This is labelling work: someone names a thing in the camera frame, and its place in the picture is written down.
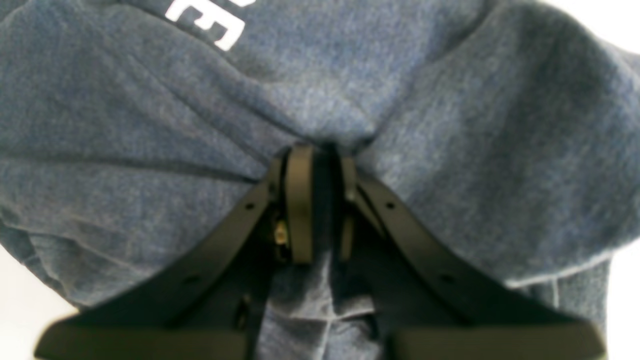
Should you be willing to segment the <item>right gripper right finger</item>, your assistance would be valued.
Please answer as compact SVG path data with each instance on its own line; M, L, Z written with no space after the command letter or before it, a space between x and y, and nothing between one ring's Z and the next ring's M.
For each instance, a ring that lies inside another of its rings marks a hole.
M388 187L341 157L340 260L374 303L390 360L603 360L598 328L512 291L460 259Z

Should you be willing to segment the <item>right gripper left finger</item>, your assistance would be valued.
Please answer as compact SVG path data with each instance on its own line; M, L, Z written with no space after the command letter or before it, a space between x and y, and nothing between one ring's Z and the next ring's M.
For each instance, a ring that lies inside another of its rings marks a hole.
M313 262L313 152L279 152L204 240L137 287L49 326L34 357L251 359L274 273Z

